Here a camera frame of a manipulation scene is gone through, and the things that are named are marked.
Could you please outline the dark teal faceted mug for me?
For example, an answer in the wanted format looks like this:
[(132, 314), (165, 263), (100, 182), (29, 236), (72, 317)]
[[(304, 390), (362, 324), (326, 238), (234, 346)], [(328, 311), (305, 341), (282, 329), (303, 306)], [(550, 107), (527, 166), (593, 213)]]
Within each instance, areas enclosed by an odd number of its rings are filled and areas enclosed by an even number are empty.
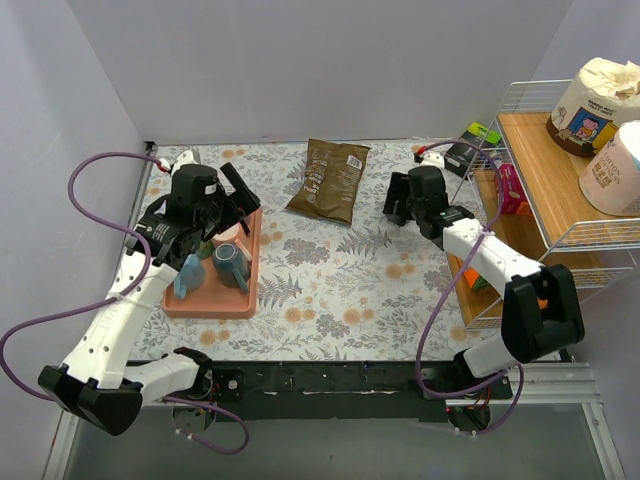
[(250, 266), (245, 254), (233, 244), (215, 248), (213, 265), (219, 281), (228, 288), (249, 292)]

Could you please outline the pink mug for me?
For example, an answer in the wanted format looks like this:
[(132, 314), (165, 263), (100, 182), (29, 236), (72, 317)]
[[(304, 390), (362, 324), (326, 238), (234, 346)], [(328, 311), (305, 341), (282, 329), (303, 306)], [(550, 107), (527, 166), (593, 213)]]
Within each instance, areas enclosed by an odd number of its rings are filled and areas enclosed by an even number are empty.
[(211, 243), (215, 248), (222, 244), (233, 244), (238, 249), (246, 251), (246, 240), (247, 237), (242, 226), (240, 224), (235, 224), (224, 232), (215, 235), (212, 238)]

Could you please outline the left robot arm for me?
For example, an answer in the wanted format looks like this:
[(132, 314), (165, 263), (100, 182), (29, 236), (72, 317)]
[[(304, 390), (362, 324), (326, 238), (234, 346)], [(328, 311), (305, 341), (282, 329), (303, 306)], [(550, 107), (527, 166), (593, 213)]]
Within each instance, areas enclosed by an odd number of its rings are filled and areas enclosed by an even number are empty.
[(144, 406), (172, 394), (207, 397), (212, 362), (201, 352), (180, 347), (142, 366), (127, 361), (155, 302), (187, 258), (259, 207), (231, 164), (215, 169), (178, 162), (169, 194), (147, 207), (126, 242), (109, 305), (59, 366), (43, 368), (39, 386), (63, 409), (111, 435), (126, 431)]

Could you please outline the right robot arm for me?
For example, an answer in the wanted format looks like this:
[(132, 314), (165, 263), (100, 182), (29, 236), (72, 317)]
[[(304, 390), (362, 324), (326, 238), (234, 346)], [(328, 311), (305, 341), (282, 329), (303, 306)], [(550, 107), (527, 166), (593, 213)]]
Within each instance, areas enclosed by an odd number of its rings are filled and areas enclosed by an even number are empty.
[(415, 222), (424, 238), (474, 269), (502, 300), (499, 334), (457, 353), (431, 380), (423, 376), (421, 363), (415, 363), (416, 381), (426, 396), (475, 397), (506, 370), (584, 339), (571, 271), (520, 254), (469, 210), (450, 204), (438, 168), (392, 173), (383, 213), (398, 226)]

